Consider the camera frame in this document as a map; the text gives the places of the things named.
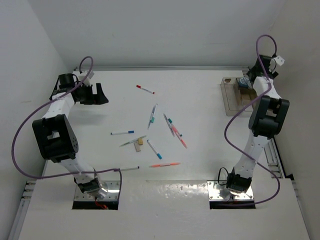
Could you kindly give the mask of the blue white tape roll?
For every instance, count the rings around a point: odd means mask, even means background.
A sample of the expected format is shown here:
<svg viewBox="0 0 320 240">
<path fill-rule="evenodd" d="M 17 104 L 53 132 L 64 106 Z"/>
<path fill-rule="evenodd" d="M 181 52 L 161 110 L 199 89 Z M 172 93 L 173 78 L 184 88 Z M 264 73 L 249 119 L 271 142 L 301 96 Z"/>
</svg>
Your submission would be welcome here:
<svg viewBox="0 0 320 240">
<path fill-rule="evenodd" d="M 252 84 L 247 77 L 241 77 L 238 80 L 238 86 L 241 88 L 252 89 Z"/>
</svg>

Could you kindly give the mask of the blue clear pen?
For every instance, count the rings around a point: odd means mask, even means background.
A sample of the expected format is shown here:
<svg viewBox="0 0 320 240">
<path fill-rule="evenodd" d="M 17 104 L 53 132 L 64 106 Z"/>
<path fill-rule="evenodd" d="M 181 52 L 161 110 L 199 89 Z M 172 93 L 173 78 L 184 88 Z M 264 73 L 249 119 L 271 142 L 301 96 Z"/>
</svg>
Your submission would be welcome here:
<svg viewBox="0 0 320 240">
<path fill-rule="evenodd" d="M 149 129 L 150 126 L 151 126 L 151 124 L 153 124 L 154 121 L 155 121 L 155 114 L 156 114 L 157 107 L 158 107 L 158 104 L 156 103 L 156 104 L 153 106 L 152 112 L 151 112 L 151 114 L 150 114 L 150 118 L 149 118 L 149 122 L 148 122 L 148 125 L 147 125 L 147 129 Z"/>
</svg>

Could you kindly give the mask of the green clear pen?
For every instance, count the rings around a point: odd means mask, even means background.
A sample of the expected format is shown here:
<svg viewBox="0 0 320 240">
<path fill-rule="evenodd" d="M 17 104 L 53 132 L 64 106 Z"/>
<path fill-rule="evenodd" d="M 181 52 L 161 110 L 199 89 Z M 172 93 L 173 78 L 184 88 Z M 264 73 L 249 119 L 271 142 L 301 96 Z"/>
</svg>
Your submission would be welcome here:
<svg viewBox="0 0 320 240">
<path fill-rule="evenodd" d="M 123 143 L 123 144 L 120 145 L 119 147 L 124 147 L 124 146 L 126 146 L 126 145 L 129 145 L 129 144 L 132 144 L 132 143 L 138 141 L 138 139 L 143 139 L 143 138 L 146 138 L 146 137 L 147 137 L 147 135 L 140 136 L 140 137 L 138 137 L 138 138 L 135 138 L 135 139 L 133 139 L 133 140 L 130 140 L 130 141 L 128 141 L 128 142 Z"/>
</svg>

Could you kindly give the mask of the pink highlighter pen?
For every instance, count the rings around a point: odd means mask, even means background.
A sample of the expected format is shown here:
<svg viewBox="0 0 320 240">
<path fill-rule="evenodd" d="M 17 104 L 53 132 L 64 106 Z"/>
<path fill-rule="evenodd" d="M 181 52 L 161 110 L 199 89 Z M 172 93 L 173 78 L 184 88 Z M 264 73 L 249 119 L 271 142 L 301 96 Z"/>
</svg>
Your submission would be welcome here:
<svg viewBox="0 0 320 240">
<path fill-rule="evenodd" d="M 187 149 L 187 144 L 185 143 L 185 141 L 183 140 L 182 136 L 179 136 L 177 133 L 175 133 L 175 135 L 178 137 L 179 141 L 181 142 L 181 144 Z"/>
</svg>

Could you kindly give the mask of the orange highlighter pen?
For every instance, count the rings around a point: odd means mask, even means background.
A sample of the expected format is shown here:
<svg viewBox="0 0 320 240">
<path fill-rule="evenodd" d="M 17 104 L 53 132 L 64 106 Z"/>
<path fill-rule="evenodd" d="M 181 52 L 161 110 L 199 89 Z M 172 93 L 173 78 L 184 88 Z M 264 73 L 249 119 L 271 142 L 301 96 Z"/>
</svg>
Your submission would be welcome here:
<svg viewBox="0 0 320 240">
<path fill-rule="evenodd" d="M 161 168 L 161 167 L 170 167 L 170 166 L 178 166 L 180 162 L 172 162 L 172 163 L 160 163 L 160 164 L 153 164 L 150 165 L 149 168 Z"/>
</svg>

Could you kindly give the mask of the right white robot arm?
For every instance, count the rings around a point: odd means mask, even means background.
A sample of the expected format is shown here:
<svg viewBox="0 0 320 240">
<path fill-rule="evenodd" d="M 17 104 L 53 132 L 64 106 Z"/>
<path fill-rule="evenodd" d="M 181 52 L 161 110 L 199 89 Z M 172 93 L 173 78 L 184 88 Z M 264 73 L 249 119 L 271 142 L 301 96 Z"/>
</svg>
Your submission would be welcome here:
<svg viewBox="0 0 320 240">
<path fill-rule="evenodd" d="M 251 186 L 258 159 L 269 141 L 280 133 L 290 106 L 290 102 L 283 99 L 274 86 L 278 73 L 269 70 L 271 61 L 276 60 L 275 55 L 259 55 L 248 72 L 257 100 L 249 104 L 253 112 L 248 122 L 247 144 L 226 180 L 226 188 L 234 193 L 245 193 Z"/>
</svg>

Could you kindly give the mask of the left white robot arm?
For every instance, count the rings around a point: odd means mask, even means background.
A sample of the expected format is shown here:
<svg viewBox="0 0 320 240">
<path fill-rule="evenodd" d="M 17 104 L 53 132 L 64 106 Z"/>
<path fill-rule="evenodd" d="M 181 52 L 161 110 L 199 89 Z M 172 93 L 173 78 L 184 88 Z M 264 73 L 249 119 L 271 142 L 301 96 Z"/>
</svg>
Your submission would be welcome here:
<svg viewBox="0 0 320 240">
<path fill-rule="evenodd" d="M 68 120 L 71 108 L 76 104 L 103 105 L 108 103 L 102 86 L 96 84 L 96 93 L 90 79 L 93 73 L 82 72 L 61 74 L 50 96 L 52 103 L 45 115 L 33 121 L 32 129 L 41 156 L 45 160 L 63 166 L 73 175 L 73 180 L 83 194 L 102 200 L 108 190 L 103 186 L 98 173 L 86 161 L 79 151 L 77 137 Z"/>
</svg>

